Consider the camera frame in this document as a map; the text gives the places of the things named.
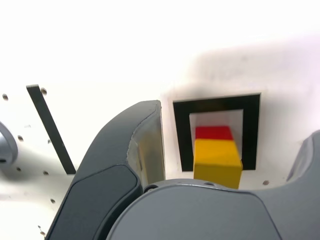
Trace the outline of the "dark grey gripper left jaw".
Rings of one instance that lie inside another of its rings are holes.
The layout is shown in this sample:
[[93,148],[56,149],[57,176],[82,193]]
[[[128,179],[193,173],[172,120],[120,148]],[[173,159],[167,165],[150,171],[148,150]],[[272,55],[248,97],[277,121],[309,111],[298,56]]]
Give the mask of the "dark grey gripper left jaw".
[[89,146],[47,233],[49,240],[104,240],[121,213],[165,179],[161,102],[138,102]]

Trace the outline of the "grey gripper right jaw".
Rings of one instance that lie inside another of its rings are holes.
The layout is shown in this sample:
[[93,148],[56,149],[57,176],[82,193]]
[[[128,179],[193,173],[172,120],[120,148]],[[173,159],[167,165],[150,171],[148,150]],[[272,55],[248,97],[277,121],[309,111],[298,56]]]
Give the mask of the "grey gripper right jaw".
[[135,200],[109,240],[317,240],[320,134],[304,140],[284,185],[234,190],[170,180]]

